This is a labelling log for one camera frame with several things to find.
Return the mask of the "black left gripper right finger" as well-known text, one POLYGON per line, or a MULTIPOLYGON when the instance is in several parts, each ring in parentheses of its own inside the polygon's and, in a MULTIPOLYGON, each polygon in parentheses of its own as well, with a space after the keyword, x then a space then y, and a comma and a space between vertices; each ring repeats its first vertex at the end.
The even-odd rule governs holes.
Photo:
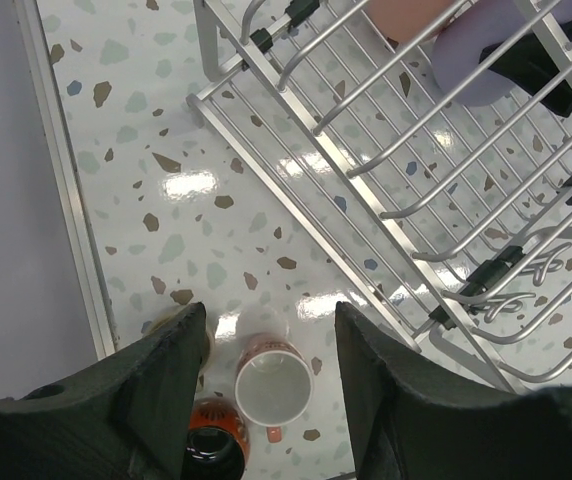
POLYGON ((357 478, 572 479, 572 387, 479 384, 345 302, 335 332, 357 478))

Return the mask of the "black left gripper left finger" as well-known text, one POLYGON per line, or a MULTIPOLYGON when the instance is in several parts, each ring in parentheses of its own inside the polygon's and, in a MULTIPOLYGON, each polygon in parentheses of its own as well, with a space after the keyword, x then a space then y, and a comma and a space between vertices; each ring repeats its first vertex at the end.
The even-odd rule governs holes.
POLYGON ((86 369, 0 399, 0 479, 181 478, 205 327, 192 303, 86 369))

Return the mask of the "orange red mug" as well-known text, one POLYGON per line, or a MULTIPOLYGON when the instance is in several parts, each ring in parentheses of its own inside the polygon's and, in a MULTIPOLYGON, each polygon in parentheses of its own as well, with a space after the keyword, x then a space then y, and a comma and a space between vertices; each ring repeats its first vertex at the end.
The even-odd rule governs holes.
POLYGON ((246 423, 224 398, 195 402, 184 451, 182 479, 239 480, 250 454, 246 423))

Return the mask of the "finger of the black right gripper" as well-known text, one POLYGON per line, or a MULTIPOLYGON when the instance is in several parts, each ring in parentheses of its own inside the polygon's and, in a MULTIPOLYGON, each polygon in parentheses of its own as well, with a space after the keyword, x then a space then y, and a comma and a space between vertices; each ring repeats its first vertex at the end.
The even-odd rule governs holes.
MULTIPOLYGON (((560 1, 551 14, 572 41, 572 1, 560 1)), ((531 96, 535 96, 559 73, 559 68, 534 33, 524 35, 489 69, 531 96)), ((562 81, 541 103, 555 115, 568 118, 572 113, 572 88, 567 81, 562 81)))

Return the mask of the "lilac tumbler cup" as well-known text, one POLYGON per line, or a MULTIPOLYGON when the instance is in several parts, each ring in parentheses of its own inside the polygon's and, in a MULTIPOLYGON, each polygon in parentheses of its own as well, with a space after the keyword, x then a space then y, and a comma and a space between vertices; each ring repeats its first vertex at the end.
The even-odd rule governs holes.
MULTIPOLYGON (((431 57, 435 80, 447 94, 472 75, 482 50, 503 43, 525 23, 512 1, 479 1, 437 37, 431 57)), ((467 107, 490 105, 516 87, 510 79, 484 70, 454 101, 467 107)))

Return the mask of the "pink textured mug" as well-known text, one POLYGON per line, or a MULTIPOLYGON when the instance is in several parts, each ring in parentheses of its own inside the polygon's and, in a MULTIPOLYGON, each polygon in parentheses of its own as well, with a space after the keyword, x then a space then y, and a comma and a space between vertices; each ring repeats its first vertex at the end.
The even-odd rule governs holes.
POLYGON ((290 342, 272 333, 249 339, 237 365, 234 396, 270 443, 281 442, 283 428, 305 413, 313 388, 312 371, 290 342))

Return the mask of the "grey beige mug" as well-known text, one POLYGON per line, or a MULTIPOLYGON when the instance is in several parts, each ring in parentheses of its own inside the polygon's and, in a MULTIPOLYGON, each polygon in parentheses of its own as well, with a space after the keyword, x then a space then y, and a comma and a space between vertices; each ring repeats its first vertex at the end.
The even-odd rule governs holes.
MULTIPOLYGON (((184 307, 172 307, 162 312, 154 321, 152 321, 146 330, 143 332, 143 336, 148 336, 153 334, 157 330, 161 329, 164 325, 170 322, 176 315, 184 310, 184 307)), ((205 324, 205 334, 204 334, 204 347, 200 360, 199 376, 203 376, 210 364, 212 363, 212 356, 215 350, 215 337, 210 327, 209 323, 205 324)))

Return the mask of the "pink tumbler cup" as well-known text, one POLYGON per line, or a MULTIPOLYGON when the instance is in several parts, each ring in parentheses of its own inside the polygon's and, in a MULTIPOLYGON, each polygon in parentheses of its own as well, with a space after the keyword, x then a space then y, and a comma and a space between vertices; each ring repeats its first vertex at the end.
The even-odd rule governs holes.
POLYGON ((447 10, 449 0, 371 0, 366 13, 391 47, 408 43, 447 10))

